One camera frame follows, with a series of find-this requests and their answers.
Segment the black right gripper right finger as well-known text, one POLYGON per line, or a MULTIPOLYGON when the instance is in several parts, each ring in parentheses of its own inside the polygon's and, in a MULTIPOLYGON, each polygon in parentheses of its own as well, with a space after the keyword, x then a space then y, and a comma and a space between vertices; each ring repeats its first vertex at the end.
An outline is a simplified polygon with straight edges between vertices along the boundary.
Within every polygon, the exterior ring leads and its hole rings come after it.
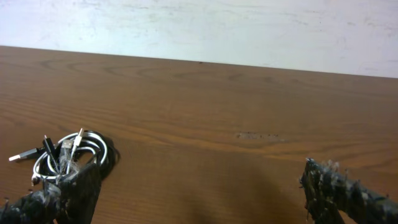
POLYGON ((344 223, 341 212, 355 223, 397 223, 397 202, 338 172, 338 163, 306 159, 300 178, 305 209, 314 223, 344 223))

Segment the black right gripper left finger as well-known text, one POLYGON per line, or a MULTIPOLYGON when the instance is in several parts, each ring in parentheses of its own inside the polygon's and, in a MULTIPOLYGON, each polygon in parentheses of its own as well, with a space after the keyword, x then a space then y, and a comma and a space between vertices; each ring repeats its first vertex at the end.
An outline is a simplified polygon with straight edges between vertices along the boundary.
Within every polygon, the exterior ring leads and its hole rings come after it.
POLYGON ((1 223, 91 223, 100 191, 99 166, 88 164, 74 176, 56 184, 46 180, 41 190, 6 203, 1 223))

